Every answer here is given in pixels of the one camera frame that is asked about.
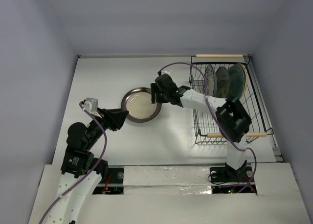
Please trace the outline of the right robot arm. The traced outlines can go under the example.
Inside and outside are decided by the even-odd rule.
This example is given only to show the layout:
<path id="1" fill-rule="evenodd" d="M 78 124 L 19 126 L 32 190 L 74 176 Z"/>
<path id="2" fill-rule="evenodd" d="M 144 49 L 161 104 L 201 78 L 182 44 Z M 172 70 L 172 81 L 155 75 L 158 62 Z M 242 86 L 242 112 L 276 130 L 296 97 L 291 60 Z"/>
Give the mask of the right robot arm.
<path id="1" fill-rule="evenodd" d="M 151 91 L 152 103 L 170 103 L 212 116 L 227 144 L 222 174 L 229 181 L 238 181 L 247 165 L 246 134 L 251 125 L 251 118 L 240 100 L 208 96 L 187 86 L 178 87 L 168 74 L 157 77 L 151 83 Z"/>

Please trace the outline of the brown rimmed cream plate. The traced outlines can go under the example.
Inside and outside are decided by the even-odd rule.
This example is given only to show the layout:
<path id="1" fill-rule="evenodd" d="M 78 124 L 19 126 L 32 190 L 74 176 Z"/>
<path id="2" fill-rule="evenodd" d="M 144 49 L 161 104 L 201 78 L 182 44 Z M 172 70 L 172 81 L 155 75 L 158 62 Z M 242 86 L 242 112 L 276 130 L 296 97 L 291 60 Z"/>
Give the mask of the brown rimmed cream plate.
<path id="1" fill-rule="evenodd" d="M 152 103 L 150 88 L 137 87 L 128 91 L 121 101 L 121 108 L 128 111 L 127 118 L 135 123 L 146 123 L 153 120 L 161 111 L 160 103 Z"/>

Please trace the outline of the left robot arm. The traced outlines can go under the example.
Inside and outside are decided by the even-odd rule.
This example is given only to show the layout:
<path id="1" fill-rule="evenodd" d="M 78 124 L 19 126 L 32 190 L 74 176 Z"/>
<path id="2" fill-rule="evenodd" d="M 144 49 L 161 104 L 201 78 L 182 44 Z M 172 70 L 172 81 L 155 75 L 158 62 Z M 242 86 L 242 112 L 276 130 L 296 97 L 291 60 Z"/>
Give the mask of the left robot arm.
<path id="1" fill-rule="evenodd" d="M 72 124 L 67 131 L 67 147 L 61 165 L 61 176 L 54 202 L 40 220 L 45 224 L 77 224 L 88 199 L 100 182 L 111 179 L 108 162 L 91 152 L 100 137 L 108 143 L 106 130 L 117 131 L 129 112 L 122 109 L 100 109 L 91 112 L 81 108 L 92 121 Z"/>

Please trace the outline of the dark reindeer pattern plate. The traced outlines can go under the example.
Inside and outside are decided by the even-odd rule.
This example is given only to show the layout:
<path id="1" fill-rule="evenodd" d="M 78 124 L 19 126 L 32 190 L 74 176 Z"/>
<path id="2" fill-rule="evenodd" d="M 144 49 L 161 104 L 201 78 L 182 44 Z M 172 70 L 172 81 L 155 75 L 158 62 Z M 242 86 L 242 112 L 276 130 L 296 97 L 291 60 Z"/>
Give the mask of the dark reindeer pattern plate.
<path id="1" fill-rule="evenodd" d="M 219 67 L 216 71 L 217 76 L 217 91 L 215 96 L 217 98 L 227 98 L 230 87 L 229 72 L 226 67 Z"/>

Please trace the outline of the black wire dish rack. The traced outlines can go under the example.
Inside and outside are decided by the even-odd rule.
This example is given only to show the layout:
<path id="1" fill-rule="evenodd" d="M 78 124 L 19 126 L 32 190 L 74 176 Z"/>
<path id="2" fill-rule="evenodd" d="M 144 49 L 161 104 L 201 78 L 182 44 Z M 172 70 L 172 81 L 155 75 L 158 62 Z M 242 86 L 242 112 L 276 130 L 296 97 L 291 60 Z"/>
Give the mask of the black wire dish rack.
<path id="1" fill-rule="evenodd" d="M 195 143 L 223 145 L 227 142 L 247 143 L 259 137 L 273 135 L 273 129 L 264 120 L 248 63 L 239 61 L 199 61 L 191 57 L 189 83 L 191 89 L 221 100 L 204 110 L 193 110 Z"/>

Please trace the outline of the teal glazed plate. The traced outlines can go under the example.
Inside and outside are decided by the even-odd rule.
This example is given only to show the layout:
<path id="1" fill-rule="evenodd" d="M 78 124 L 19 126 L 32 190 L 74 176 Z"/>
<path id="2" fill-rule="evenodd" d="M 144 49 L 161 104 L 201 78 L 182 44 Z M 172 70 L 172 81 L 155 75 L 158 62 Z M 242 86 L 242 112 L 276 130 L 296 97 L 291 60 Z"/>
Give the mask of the teal glazed plate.
<path id="1" fill-rule="evenodd" d="M 244 88 L 244 73 L 237 65 L 233 65 L 228 69 L 230 77 L 230 87 L 228 98 L 240 99 Z"/>

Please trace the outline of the beige wooden plate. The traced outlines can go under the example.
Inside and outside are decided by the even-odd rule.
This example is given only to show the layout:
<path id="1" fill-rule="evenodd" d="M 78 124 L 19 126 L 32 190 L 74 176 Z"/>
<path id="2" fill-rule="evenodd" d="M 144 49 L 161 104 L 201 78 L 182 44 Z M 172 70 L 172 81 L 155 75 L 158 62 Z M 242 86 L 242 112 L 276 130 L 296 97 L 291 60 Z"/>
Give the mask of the beige wooden plate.
<path id="1" fill-rule="evenodd" d="M 248 74 L 247 74 L 247 70 L 245 69 L 245 66 L 243 66 L 243 65 L 240 64 L 240 63 L 237 63 L 236 65 L 239 66 L 239 67 L 241 68 L 241 70 L 243 71 L 243 73 L 244 73 L 244 88 L 243 88 L 243 91 L 242 91 L 242 93 L 241 93 L 241 97 L 243 97 L 244 94 L 245 94 L 245 91 L 246 91 L 246 89 L 247 89 L 247 84 L 248 84 L 247 78 L 248 78 Z"/>

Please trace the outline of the blue floral white plate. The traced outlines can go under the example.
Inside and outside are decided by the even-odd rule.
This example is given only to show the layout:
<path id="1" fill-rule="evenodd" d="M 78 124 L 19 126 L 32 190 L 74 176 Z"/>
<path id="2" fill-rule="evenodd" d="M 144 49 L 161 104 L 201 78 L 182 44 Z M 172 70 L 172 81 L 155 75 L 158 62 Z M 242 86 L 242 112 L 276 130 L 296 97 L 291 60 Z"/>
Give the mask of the blue floral white plate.
<path id="1" fill-rule="evenodd" d="M 217 92 L 217 76 L 214 68 L 211 65 L 205 67 L 205 83 L 207 84 L 205 93 L 209 96 L 215 97 Z"/>

